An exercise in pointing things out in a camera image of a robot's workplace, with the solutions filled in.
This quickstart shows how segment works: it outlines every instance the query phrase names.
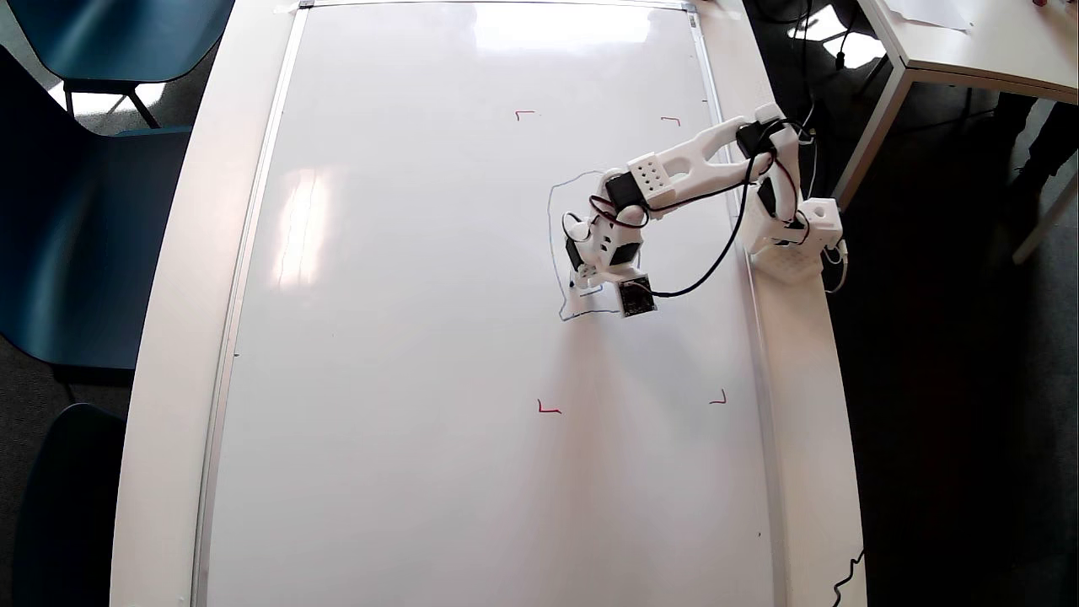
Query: white table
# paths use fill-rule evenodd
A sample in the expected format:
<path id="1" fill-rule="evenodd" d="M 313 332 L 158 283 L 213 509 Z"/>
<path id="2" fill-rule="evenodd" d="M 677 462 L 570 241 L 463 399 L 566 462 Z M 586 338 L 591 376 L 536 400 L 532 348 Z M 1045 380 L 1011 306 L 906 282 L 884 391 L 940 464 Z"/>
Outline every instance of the white table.
<path id="1" fill-rule="evenodd" d="M 773 100 L 743 8 L 699 3 L 724 115 Z M 111 605 L 190 604 L 222 328 L 256 165 L 292 15 L 237 0 L 177 187 L 147 314 L 128 414 L 113 541 Z M 862 548 L 843 384 L 819 281 L 754 277 L 768 368 L 788 605 L 831 604 Z M 864 570 L 843 588 L 864 604 Z"/>
<path id="2" fill-rule="evenodd" d="M 957 31 L 904 19 L 884 0 L 858 0 L 892 71 L 835 187 L 846 208 L 914 82 L 991 88 L 1077 102 L 1076 4 L 1050 0 L 952 0 L 973 23 Z"/>

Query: dark carpet floor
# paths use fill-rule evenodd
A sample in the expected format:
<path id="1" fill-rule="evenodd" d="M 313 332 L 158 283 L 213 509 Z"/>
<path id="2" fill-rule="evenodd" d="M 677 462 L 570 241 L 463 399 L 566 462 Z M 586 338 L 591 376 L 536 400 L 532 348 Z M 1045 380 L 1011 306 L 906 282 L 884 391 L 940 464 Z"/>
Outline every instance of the dark carpet floor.
<path id="1" fill-rule="evenodd" d="M 748 2 L 751 13 L 754 3 Z M 793 16 L 781 0 L 763 2 Z M 835 6 L 848 24 L 852 2 Z M 753 20 L 777 100 L 809 108 L 801 43 Z M 857 31 L 868 31 L 862 24 Z M 52 87 L 0 3 L 0 42 Z M 886 71 L 836 70 L 807 44 L 817 105 L 818 195 L 831 192 Z M 191 124 L 213 60 L 165 86 L 151 111 Z M 1077 230 L 1075 205 L 1022 266 L 1008 254 L 1030 208 L 1005 185 L 1026 157 L 1049 104 L 1012 149 L 986 144 L 960 115 L 966 89 L 916 85 L 844 217 L 851 266 L 832 295 L 865 537 L 870 604 L 1076 605 Z M 971 110 L 996 94 L 974 91 Z M 112 134 L 142 127 L 121 106 L 80 116 Z M 803 173 L 812 157 L 803 150 Z M 1051 201 L 1076 158 L 1051 181 Z M 76 386 L 80 401 L 125 415 L 129 391 Z M 68 404 L 47 368 L 0 340 L 0 607 L 10 604 L 11 549 L 23 487 L 49 424 Z"/>

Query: black cable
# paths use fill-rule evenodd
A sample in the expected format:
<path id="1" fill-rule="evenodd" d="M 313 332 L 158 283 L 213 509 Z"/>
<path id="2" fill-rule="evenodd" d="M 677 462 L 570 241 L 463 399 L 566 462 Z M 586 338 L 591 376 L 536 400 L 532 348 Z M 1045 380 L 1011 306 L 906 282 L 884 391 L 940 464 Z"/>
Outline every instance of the black cable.
<path id="1" fill-rule="evenodd" d="M 951 120 L 944 120 L 944 121 L 941 121 L 941 122 L 933 122 L 932 124 L 921 124 L 921 125 L 918 125 L 918 126 L 911 126 L 910 128 L 902 128 L 902 129 L 896 130 L 896 132 L 891 133 L 891 135 L 906 135 L 907 133 L 916 133 L 918 130 L 925 130 L 927 128 L 935 128 L 938 126 L 944 126 L 945 124 L 952 124 L 954 122 L 962 122 L 964 120 L 967 120 L 969 118 L 976 118 L 979 115 L 985 115 L 986 113 L 989 113 L 992 111 L 996 111 L 996 109 L 997 109 L 996 106 L 994 106 L 994 107 L 992 107 L 989 109 L 986 109 L 986 110 L 975 111 L 973 113 L 968 113 L 967 115 L 960 115 L 959 118 L 953 118 Z"/>
<path id="2" fill-rule="evenodd" d="M 832 607 L 838 607 L 839 602 L 843 601 L 843 595 L 839 594 L 839 587 L 843 585 L 843 584 L 845 584 L 845 583 L 847 583 L 847 582 L 849 582 L 850 579 L 855 577 L 855 565 L 858 565 L 859 563 L 862 562 L 862 556 L 865 556 L 865 549 L 864 548 L 862 549 L 861 552 L 858 553 L 858 558 L 851 558 L 850 560 L 850 572 L 847 574 L 847 577 L 843 578 L 842 580 L 839 580 L 837 582 L 835 582 L 835 585 L 832 587 L 832 590 L 835 591 L 835 603 L 832 604 Z"/>
<path id="3" fill-rule="evenodd" d="M 737 188 L 739 185 L 742 185 L 745 183 L 746 183 L 745 181 L 739 181 L 739 182 L 737 182 L 737 183 L 735 183 L 733 185 L 727 185 L 727 187 L 723 188 L 722 190 L 715 190 L 714 192 L 708 192 L 707 194 L 700 194 L 700 195 L 695 195 L 693 197 L 687 197 L 687 198 L 683 199 L 682 202 L 680 202 L 678 204 L 671 204 L 670 206 L 665 206 L 663 208 L 652 208 L 652 205 L 650 205 L 647 203 L 647 201 L 645 201 L 644 204 L 645 204 L 645 206 L 647 206 L 647 210 L 650 210 L 652 212 L 655 212 L 656 210 L 663 210 L 664 212 L 666 212 L 668 210 L 673 210 L 673 209 L 675 209 L 675 208 L 678 208 L 680 206 L 685 206 L 686 204 L 689 204 L 691 202 L 697 202 L 698 199 L 701 199 L 701 198 L 705 198 L 705 197 L 709 197 L 709 196 L 713 196 L 713 195 L 716 195 L 716 194 L 721 194 L 723 192 L 729 192 L 730 190 L 733 190 L 733 189 L 735 189 L 735 188 Z"/>
<path id="4" fill-rule="evenodd" d="M 809 88 L 809 63 L 808 63 L 808 45 L 809 45 L 809 17 L 812 15 L 812 0 L 806 0 L 806 24 L 802 29 L 802 87 L 805 89 L 806 98 L 809 99 L 809 106 L 812 107 L 812 89 Z M 797 35 L 797 26 L 794 28 L 795 36 Z"/>
<path id="5" fill-rule="evenodd" d="M 850 36 L 850 31 L 855 29 L 855 18 L 850 19 L 850 27 L 847 28 L 847 31 L 843 35 L 843 40 L 839 41 L 839 52 L 835 54 L 835 69 L 837 70 L 843 69 L 847 65 L 847 55 L 843 53 L 843 47 L 847 44 L 847 37 Z"/>
<path id="6" fill-rule="evenodd" d="M 592 205 L 592 210 L 595 210 L 598 215 L 600 215 L 601 217 L 603 217 L 604 219 L 606 219 L 607 221 L 610 221 L 611 223 L 613 223 L 615 225 L 622 225 L 623 227 L 629 227 L 631 230 L 640 230 L 644 225 L 647 225 L 648 221 L 652 220 L 652 213 L 648 212 L 648 208 L 650 207 L 647 207 L 647 206 L 644 207 L 644 222 L 641 223 L 640 225 L 637 225 L 637 224 L 633 224 L 633 223 L 627 223 L 627 222 L 618 219 L 614 215 L 607 212 L 606 210 L 603 210 L 599 206 L 596 206 L 597 202 L 599 202 L 600 204 L 610 205 L 611 208 L 614 208 L 614 203 L 611 202 L 610 199 L 603 197 L 603 196 L 599 196 L 599 195 L 595 195 L 595 194 L 588 196 L 588 204 Z"/>
<path id="7" fill-rule="evenodd" d="M 806 15 L 798 15 L 796 18 L 793 19 L 784 19 L 773 16 L 767 11 L 765 11 L 764 8 L 761 6 L 761 0 L 753 0 L 753 5 L 756 6 L 756 12 L 759 14 L 757 18 L 763 20 L 764 23 L 770 23 L 774 25 L 792 25 L 806 18 Z"/>
<path id="8" fill-rule="evenodd" d="M 727 251 L 730 250 L 730 245 L 734 244 L 735 236 L 738 235 L 738 227 L 741 226 L 742 217 L 746 216 L 746 198 L 749 196 L 750 177 L 753 175 L 753 161 L 761 152 L 762 143 L 764 143 L 764 140 L 771 134 L 776 133 L 776 130 L 774 130 L 773 128 L 775 128 L 776 126 L 783 126 L 786 124 L 791 124 L 802 127 L 802 125 L 798 124 L 797 121 L 788 118 L 777 120 L 770 123 L 767 126 L 767 128 L 765 128 L 764 132 L 761 133 L 761 136 L 756 140 L 756 143 L 753 144 L 753 151 L 752 153 L 749 154 L 749 158 L 746 165 L 746 176 L 742 178 L 742 196 L 741 196 L 741 203 L 739 204 L 738 207 L 738 218 L 735 220 L 735 225 L 730 230 L 730 236 L 727 238 L 727 243 L 723 245 L 723 250 L 720 251 L 720 256 L 715 258 L 715 261 L 712 262 L 712 265 L 708 268 L 708 271 L 706 271 L 702 276 L 697 278 L 697 281 L 680 290 L 673 290 L 673 291 L 650 290 L 653 296 L 668 298 L 668 296 L 679 296 L 685 294 L 686 292 L 689 292 L 691 290 L 694 290 L 698 286 L 705 284 L 705 280 L 711 277 L 712 272 L 715 271 L 715 267 L 720 266 L 720 263 L 723 261 L 723 258 L 726 257 Z"/>
<path id="9" fill-rule="evenodd" d="M 805 220 L 805 226 L 806 226 L 806 233 L 803 234 L 802 242 L 798 243 L 798 246 L 802 246 L 803 244 L 806 243 L 807 239 L 809 239 L 809 218 L 806 217 L 806 213 L 805 213 L 804 210 L 802 210 L 801 208 L 798 208 L 798 209 L 794 210 L 794 218 L 795 219 L 797 219 L 798 212 L 802 213 L 802 218 Z"/>

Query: chair leg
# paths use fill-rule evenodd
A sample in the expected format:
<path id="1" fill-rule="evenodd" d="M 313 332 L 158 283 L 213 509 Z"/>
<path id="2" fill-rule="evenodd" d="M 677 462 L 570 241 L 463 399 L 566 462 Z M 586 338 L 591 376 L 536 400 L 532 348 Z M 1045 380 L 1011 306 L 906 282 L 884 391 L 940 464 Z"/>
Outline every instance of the chair leg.
<path id="1" fill-rule="evenodd" d="M 65 390 L 72 384 L 131 388 L 135 382 L 135 370 L 72 368 L 67 365 L 50 367 L 53 369 L 53 380 L 60 386 L 65 386 Z"/>
<path id="2" fill-rule="evenodd" d="M 71 404 L 71 405 L 73 405 L 73 404 L 76 404 L 76 403 L 78 403 L 78 402 L 79 402 L 79 400 L 74 398 L 74 391 L 73 391 L 73 390 L 71 390 L 71 385 L 70 385 L 70 384 L 68 384 L 68 383 L 66 383 L 66 382 L 62 382 L 62 383 L 60 383 L 60 386 L 63 386 L 63 387 L 64 387 L 64 392 L 66 392 L 66 394 L 67 394 L 67 397 L 68 397 L 68 404 Z"/>
<path id="3" fill-rule="evenodd" d="M 962 113 L 960 114 L 960 122 L 970 118 L 970 101 L 974 98 L 974 89 L 970 86 L 967 87 L 967 100 L 962 104 Z"/>
<path id="4" fill-rule="evenodd" d="M 71 114 L 71 118 L 74 118 L 74 102 L 71 100 L 71 91 L 68 91 L 66 82 L 64 83 L 64 100 L 67 101 L 68 113 Z"/>
<path id="5" fill-rule="evenodd" d="M 1044 217 L 1038 220 L 1038 224 L 1030 230 L 1030 234 L 1026 236 L 1023 244 L 1019 245 L 1015 252 L 1012 253 L 1012 262 L 1019 265 L 1026 258 L 1034 252 L 1035 248 L 1041 244 L 1041 240 L 1046 239 L 1046 234 L 1049 230 L 1053 227 L 1053 224 L 1064 215 L 1067 209 L 1068 204 L 1076 199 L 1076 192 L 1079 191 L 1079 173 L 1071 176 L 1071 180 L 1068 181 L 1067 185 L 1064 185 L 1064 191 L 1061 192 L 1061 196 L 1056 198 L 1053 206 L 1049 208 L 1049 212 Z"/>
<path id="6" fill-rule="evenodd" d="M 150 113 L 150 110 L 146 109 L 146 106 L 142 105 L 142 99 L 138 98 L 138 94 L 135 93 L 134 88 L 132 88 L 131 93 L 127 93 L 127 97 L 132 100 L 133 104 L 135 104 L 135 109 L 137 109 L 138 112 L 142 115 L 142 120 L 145 120 L 146 123 L 150 125 L 150 128 L 161 128 L 161 124 L 158 124 L 158 121 L 154 120 L 153 114 Z"/>
<path id="7" fill-rule="evenodd" d="M 843 30 L 843 31 L 841 31 L 838 33 L 833 33 L 832 36 L 829 36 L 828 38 L 822 38 L 821 40 L 817 40 L 816 42 L 820 42 L 821 44 L 823 44 L 824 42 L 831 42 L 831 41 L 836 40 L 838 38 L 843 38 L 843 36 L 845 33 L 847 33 L 847 30 Z"/>
<path id="8" fill-rule="evenodd" d="M 122 102 L 124 102 L 124 98 L 123 97 L 120 97 L 119 99 L 117 99 L 117 102 L 112 104 L 112 107 L 109 108 L 109 111 L 105 112 L 105 115 L 112 115 L 112 112 L 117 111 L 117 108 L 120 107 L 120 104 L 122 104 Z"/>

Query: person's leg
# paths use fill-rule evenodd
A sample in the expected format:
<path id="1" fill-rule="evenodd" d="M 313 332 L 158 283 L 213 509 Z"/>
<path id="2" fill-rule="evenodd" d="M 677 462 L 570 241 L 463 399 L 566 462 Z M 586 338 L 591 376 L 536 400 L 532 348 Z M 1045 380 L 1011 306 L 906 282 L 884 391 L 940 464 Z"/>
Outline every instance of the person's leg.
<path id="1" fill-rule="evenodd" d="M 1038 99 L 1026 95 L 1000 93 L 997 107 L 993 110 L 993 127 L 1006 135 L 1009 141 L 1014 141 L 1023 128 L 1026 128 L 1026 116 L 1036 100 Z"/>
<path id="2" fill-rule="evenodd" d="M 1079 149 L 1079 106 L 1057 101 L 1038 137 L 1030 143 L 1030 158 L 1024 170 L 1043 173 L 1048 179 Z"/>

